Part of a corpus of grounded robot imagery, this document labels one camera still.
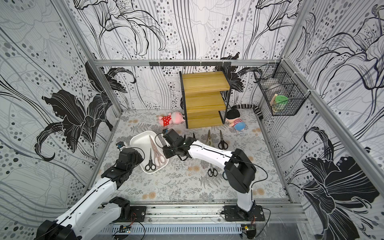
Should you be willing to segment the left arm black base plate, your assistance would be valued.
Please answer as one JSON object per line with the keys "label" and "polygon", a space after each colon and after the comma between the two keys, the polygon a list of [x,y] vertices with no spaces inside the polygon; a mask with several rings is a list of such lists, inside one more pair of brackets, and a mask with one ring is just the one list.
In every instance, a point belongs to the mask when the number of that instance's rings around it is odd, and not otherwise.
{"label": "left arm black base plate", "polygon": [[145,221],[147,213],[146,206],[125,206],[122,207],[121,216],[118,218],[120,222],[139,222]]}

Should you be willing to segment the black hook rail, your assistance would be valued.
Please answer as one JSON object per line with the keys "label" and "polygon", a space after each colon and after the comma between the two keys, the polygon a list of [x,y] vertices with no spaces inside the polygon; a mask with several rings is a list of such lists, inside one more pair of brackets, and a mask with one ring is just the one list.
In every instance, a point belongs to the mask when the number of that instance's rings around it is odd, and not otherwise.
{"label": "black hook rail", "polygon": [[215,66],[215,67],[230,67],[232,62],[225,61],[170,61],[170,62],[149,62],[150,67],[205,67],[205,66]]}

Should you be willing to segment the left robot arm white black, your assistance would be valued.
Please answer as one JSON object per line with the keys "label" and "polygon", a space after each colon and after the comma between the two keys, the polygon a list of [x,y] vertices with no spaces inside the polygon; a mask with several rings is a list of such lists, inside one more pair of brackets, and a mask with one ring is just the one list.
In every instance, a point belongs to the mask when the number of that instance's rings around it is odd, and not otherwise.
{"label": "left robot arm white black", "polygon": [[116,163],[65,213],[53,221],[44,221],[37,229],[37,240],[90,240],[112,222],[143,222],[145,207],[132,208],[129,200],[110,196],[143,162],[145,152],[123,142],[117,143],[117,148],[120,153]]}

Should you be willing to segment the green lid in basket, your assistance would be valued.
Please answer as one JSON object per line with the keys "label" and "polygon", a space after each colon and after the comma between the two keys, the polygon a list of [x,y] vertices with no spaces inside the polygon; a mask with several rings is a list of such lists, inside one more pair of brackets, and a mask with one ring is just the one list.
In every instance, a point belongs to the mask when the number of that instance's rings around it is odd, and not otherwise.
{"label": "green lid in basket", "polygon": [[275,105],[274,107],[277,109],[277,110],[283,110],[286,105],[289,103],[289,98],[286,97],[286,96],[283,96],[283,95],[277,95],[275,97]]}

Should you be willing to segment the white plastic storage box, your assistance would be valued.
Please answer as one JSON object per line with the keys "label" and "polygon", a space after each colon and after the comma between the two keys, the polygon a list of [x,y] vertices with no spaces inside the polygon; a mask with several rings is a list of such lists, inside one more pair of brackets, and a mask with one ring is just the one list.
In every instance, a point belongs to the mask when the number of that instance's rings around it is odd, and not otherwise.
{"label": "white plastic storage box", "polygon": [[[160,167],[157,167],[157,169],[155,171],[150,171],[150,172],[147,172],[145,171],[145,166],[146,164],[148,163],[148,160],[149,160],[149,156],[150,156],[150,150],[153,150],[152,149],[152,146],[151,146],[151,142],[150,142],[150,138],[149,136],[151,136],[155,142],[155,144],[157,145],[157,148],[158,150],[163,154],[163,150],[162,148],[160,147],[160,143],[158,143],[156,141],[156,133],[153,132],[153,131],[145,131],[141,134],[138,134],[136,136],[134,136],[131,141],[130,141],[130,145],[132,147],[138,147],[138,148],[141,148],[143,151],[144,151],[144,160],[143,162],[140,164],[142,170],[147,173],[147,174],[153,174],[161,169],[163,169],[169,162],[169,160],[167,158],[166,159],[166,162],[160,166]],[[154,160],[154,163],[155,163],[155,157],[154,157],[154,151],[152,153],[152,158]]]}

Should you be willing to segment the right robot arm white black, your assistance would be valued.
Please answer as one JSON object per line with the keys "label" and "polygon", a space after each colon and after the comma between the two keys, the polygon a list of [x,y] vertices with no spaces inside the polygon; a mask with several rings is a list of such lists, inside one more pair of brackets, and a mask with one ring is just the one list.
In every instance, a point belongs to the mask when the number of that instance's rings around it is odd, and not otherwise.
{"label": "right robot arm white black", "polygon": [[252,184],[257,169],[242,150],[220,150],[195,138],[184,138],[173,129],[164,129],[162,137],[168,143],[162,147],[166,158],[177,156],[182,161],[199,159],[222,169],[230,186],[237,192],[237,207],[245,212],[252,209]]}

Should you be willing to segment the wooden shelf black frame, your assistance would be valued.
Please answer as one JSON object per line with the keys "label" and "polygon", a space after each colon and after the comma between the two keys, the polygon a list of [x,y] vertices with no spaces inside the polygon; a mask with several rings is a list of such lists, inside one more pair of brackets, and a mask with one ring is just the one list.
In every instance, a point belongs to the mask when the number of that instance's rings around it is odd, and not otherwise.
{"label": "wooden shelf black frame", "polygon": [[180,73],[183,108],[188,129],[221,126],[226,104],[222,93],[230,90],[223,72]]}

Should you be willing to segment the pink plush doll red dress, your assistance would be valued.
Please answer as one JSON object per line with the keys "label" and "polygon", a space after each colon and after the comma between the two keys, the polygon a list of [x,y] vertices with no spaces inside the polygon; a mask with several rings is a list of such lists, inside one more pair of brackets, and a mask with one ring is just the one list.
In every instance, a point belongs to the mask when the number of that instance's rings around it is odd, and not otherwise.
{"label": "pink plush doll red dress", "polygon": [[173,112],[169,113],[166,116],[159,117],[158,123],[163,126],[169,126],[169,125],[179,125],[185,121],[185,117],[181,112]]}

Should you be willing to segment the cream handled kitchen scissors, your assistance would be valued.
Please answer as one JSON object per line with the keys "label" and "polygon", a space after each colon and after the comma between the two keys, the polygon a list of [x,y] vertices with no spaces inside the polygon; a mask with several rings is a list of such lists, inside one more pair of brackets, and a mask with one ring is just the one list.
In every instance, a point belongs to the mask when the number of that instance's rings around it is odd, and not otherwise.
{"label": "cream handled kitchen scissors", "polygon": [[211,146],[211,147],[213,146],[213,141],[211,138],[211,130],[208,131],[206,145]]}

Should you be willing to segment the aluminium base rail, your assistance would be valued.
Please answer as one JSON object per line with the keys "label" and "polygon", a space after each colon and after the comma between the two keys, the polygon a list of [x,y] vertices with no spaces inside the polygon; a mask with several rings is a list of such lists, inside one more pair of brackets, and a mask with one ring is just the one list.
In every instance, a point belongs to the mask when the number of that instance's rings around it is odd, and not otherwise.
{"label": "aluminium base rail", "polygon": [[[148,224],[220,224],[224,223],[224,206],[233,202],[192,203],[131,203],[132,207],[146,206],[145,223]],[[301,204],[282,201],[261,201],[270,223],[308,224],[309,220]]]}

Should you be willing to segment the plush doll blue shorts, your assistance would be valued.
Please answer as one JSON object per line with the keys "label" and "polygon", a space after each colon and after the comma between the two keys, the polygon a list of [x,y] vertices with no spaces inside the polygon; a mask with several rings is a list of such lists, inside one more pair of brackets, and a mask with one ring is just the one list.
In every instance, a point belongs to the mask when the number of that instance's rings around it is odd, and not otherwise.
{"label": "plush doll blue shorts", "polygon": [[246,124],[241,119],[240,112],[237,109],[231,109],[227,112],[226,122],[230,127],[233,127],[236,131],[242,131],[245,129]]}

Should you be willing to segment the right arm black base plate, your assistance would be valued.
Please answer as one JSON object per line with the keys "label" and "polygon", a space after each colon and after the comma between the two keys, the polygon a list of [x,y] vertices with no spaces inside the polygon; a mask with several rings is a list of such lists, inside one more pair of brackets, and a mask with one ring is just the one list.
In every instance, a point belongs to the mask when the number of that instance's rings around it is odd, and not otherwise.
{"label": "right arm black base plate", "polygon": [[238,206],[224,206],[221,212],[225,216],[227,222],[263,222],[265,221],[265,214],[263,208],[259,205],[253,204],[252,208],[246,212]]}

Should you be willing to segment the black handled steel scissors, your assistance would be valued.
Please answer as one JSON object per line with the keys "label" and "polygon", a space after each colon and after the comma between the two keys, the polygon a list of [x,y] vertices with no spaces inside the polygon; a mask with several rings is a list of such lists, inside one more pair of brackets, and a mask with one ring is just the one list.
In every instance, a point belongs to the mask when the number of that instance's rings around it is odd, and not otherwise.
{"label": "black handled steel scissors", "polygon": [[218,143],[218,148],[220,150],[227,150],[229,147],[228,143],[224,140],[223,132],[220,131],[220,141]]}

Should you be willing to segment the striped black white plush tail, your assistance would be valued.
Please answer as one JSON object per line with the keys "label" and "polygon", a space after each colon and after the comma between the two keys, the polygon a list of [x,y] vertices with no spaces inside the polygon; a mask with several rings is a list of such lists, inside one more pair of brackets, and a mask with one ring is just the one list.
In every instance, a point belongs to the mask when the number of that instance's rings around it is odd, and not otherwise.
{"label": "striped black white plush tail", "polygon": [[231,109],[250,109],[253,110],[253,112],[257,115],[260,120],[264,118],[261,109],[257,105],[240,104],[232,106]]}

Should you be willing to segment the small blue handled scissors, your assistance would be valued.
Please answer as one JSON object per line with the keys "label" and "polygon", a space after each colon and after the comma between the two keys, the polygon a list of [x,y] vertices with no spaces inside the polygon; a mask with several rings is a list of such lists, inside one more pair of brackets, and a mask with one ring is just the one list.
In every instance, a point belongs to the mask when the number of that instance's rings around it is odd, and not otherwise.
{"label": "small blue handled scissors", "polygon": [[213,164],[210,164],[210,168],[208,169],[208,176],[209,177],[217,177],[218,176],[218,171],[214,167]]}

